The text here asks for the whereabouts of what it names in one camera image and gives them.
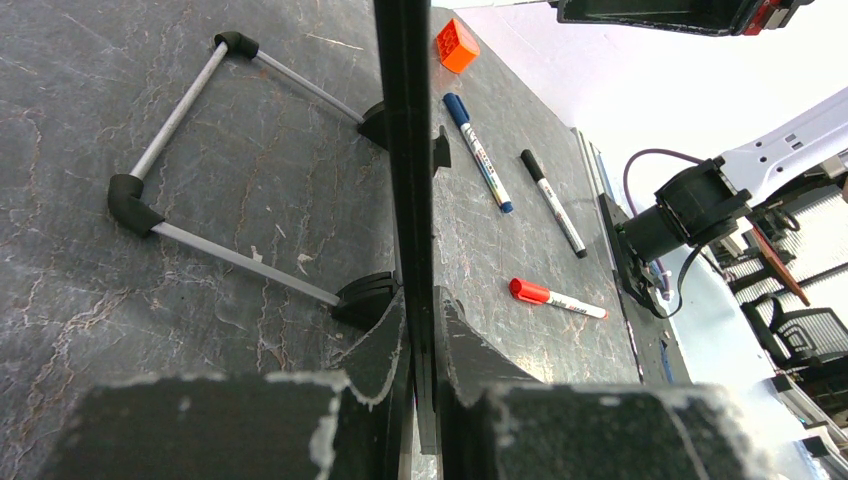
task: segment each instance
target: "gray table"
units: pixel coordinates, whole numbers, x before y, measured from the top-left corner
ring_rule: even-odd
[[[371,11],[370,0],[0,5],[0,478],[33,478],[94,384],[151,372],[314,370],[358,338],[304,295],[169,240],[133,236],[105,204],[109,177],[138,160],[219,31],[248,33],[364,112],[381,97]],[[449,15],[436,11],[434,25]],[[633,381],[574,139],[482,48],[462,76],[434,64],[434,99],[448,88],[464,96],[516,211],[497,212],[434,102],[454,151],[454,168],[436,177],[437,283],[540,378]],[[577,261],[518,163],[528,147],[588,259]],[[170,223],[248,256],[255,248],[265,263],[329,291],[392,267],[390,198],[386,155],[354,125],[237,59],[215,73],[143,196]],[[522,305],[506,291],[515,275],[604,306],[611,318]]]

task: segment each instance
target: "black vertical bar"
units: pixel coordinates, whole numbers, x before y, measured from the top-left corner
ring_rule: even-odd
[[[374,0],[406,318],[424,453],[436,452],[428,0]]]

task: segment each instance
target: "red marker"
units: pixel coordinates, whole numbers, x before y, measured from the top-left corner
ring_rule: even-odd
[[[607,311],[603,308],[583,303],[576,298],[571,298],[561,293],[552,292],[545,287],[536,285],[535,283],[530,283],[527,280],[522,280],[520,278],[513,278],[512,281],[509,282],[509,291],[512,292],[513,297],[528,303],[536,305],[546,303],[548,305],[554,305],[560,308],[565,308],[566,310],[571,310],[572,312],[589,315],[590,317],[609,318],[609,313],[607,313]]]

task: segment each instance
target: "black plastic joint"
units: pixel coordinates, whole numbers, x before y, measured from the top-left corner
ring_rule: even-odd
[[[109,213],[118,223],[140,237],[146,237],[150,229],[165,221],[165,217],[139,200],[143,190],[144,182],[126,173],[113,175],[109,179]]]
[[[239,32],[221,32],[215,35],[215,46],[221,42],[227,44],[227,53],[238,53],[248,60],[252,60],[259,52],[259,42]]]

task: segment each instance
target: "orange block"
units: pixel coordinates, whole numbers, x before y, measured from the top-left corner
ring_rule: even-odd
[[[453,73],[462,73],[480,55],[480,46],[457,19],[452,19],[436,36],[439,59]]]

